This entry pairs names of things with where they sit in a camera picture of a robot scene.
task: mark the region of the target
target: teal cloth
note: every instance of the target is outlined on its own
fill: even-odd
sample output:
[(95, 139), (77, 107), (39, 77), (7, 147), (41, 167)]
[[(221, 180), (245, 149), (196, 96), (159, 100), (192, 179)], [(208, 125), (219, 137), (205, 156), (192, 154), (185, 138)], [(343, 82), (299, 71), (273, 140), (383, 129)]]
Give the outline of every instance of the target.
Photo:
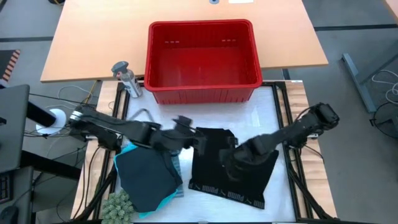
[[(137, 148), (136, 145), (130, 143), (128, 146), (126, 146), (125, 148), (123, 148), (122, 151), (121, 151), (119, 154), (117, 154), (116, 156), (113, 157), (114, 166), (115, 166), (117, 172), (119, 172), (119, 170), (118, 170), (118, 165), (117, 165), (117, 163), (116, 163), (116, 158), (117, 158), (118, 156), (124, 154), (124, 153), (133, 151), (133, 150), (135, 150), (136, 148)], [(177, 192), (178, 192), (178, 189), (175, 190), (175, 192), (172, 193), (171, 195), (169, 195), (169, 196), (167, 196), (166, 198), (164, 198), (164, 199), (160, 202), (159, 206), (156, 208), (155, 211), (153, 211), (153, 212), (142, 212), (142, 213), (139, 213), (139, 218), (145, 218), (145, 217), (147, 217), (148, 215), (150, 215), (150, 214), (152, 214), (152, 213), (158, 211), (159, 209), (163, 208), (164, 206), (166, 206), (166, 205), (175, 197), (175, 195), (177, 194)]]

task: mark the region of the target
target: gray floor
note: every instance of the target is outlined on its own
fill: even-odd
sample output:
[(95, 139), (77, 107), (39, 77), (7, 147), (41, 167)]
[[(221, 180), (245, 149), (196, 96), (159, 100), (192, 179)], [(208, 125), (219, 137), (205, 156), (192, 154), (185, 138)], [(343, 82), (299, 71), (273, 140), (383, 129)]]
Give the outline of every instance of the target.
[[(395, 23), (380, 0), (303, 1), (314, 26)], [(61, 10), (60, 6), (51, 5), (46, 0), (8, 0), (0, 13), (0, 38), (51, 36), (55, 32)], [(371, 114), (366, 112), (340, 59), (342, 53), (349, 53), (357, 66), (363, 67), (397, 40), (398, 29), (317, 32), (317, 35), (329, 60), (329, 66), (290, 69), (290, 76), (292, 79), (304, 80), (310, 104), (320, 101), (330, 103), (341, 118), (341, 123), (336, 129), (320, 138), (338, 216), (351, 221), (396, 223), (397, 141), (386, 137), (370, 125)], [(50, 44), (0, 43), (0, 50), (21, 50), (21, 57), (10, 84), (28, 83), (31, 92), (52, 96), (56, 96), (58, 89), (64, 85), (78, 85), (90, 89), (93, 82), (40, 83)], [(398, 63), (394, 62), (388, 69), (398, 72)], [(268, 70), (264, 71), (264, 78), (280, 80), (282, 74), (280, 70)], [(375, 83), (371, 85), (375, 94), (382, 94), (389, 88)], [(84, 99), (85, 96), (79, 91), (68, 89), (62, 95), (69, 99)], [(382, 102), (380, 96), (375, 97), (378, 103)], [(44, 98), (30, 99), (42, 106), (60, 104), (58, 101)], [(33, 123), (27, 122), (26, 129), (33, 128)], [(25, 139), (24, 148), (45, 156), (52, 141), (41, 138)], [(72, 138), (61, 139), (53, 147), (49, 157), (57, 157), (81, 145), (81, 142)], [(74, 186), (74, 182), (58, 178), (48, 186), (43, 185), (43, 191), (52, 191), (53, 196), (44, 197), (43, 193), (41, 208), (53, 207)], [(72, 190), (69, 200), (60, 207), (63, 219), (69, 217), (74, 193)], [(61, 221), (53, 208), (40, 212), (38, 216), (41, 224)]]

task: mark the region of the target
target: green plush toy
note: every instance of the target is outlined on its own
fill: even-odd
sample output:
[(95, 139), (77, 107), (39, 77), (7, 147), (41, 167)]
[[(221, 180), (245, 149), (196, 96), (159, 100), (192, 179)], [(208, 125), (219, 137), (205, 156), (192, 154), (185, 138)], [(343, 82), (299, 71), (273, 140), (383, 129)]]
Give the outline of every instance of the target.
[(124, 191), (109, 195), (102, 209), (102, 224), (130, 224), (134, 213), (129, 195)]

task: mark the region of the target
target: red crate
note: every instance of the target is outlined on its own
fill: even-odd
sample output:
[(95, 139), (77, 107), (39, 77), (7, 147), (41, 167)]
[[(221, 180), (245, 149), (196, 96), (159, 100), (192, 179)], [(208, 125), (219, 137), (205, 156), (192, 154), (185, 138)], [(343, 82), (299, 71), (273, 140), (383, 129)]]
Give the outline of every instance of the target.
[(261, 83), (248, 20), (150, 25), (144, 84), (158, 103), (244, 102)]

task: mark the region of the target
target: white board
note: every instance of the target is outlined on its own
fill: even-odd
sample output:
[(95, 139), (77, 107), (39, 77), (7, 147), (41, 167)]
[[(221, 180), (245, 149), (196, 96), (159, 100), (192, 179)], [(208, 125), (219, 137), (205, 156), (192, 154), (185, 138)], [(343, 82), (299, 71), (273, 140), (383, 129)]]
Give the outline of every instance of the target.
[[(193, 120), (193, 127), (230, 129), (239, 143), (258, 134), (273, 133), (279, 129), (272, 88), (262, 86), (246, 103), (158, 105), (151, 92), (143, 89), (139, 98), (131, 98), (127, 111), (130, 118), (137, 110), (150, 111), (162, 129), (173, 128), (173, 118), (178, 115)], [(149, 121), (145, 113), (135, 118)], [(174, 198), (169, 204), (153, 214), (133, 222), (293, 222), (294, 209), (287, 178), (284, 152), (277, 146), (279, 157), (270, 181), (264, 191), (265, 209), (255, 208), (214, 195), (188, 188), (191, 179), (193, 149), (183, 150), (179, 155), (182, 171), (184, 197)], [(116, 192), (120, 191), (117, 182)]]

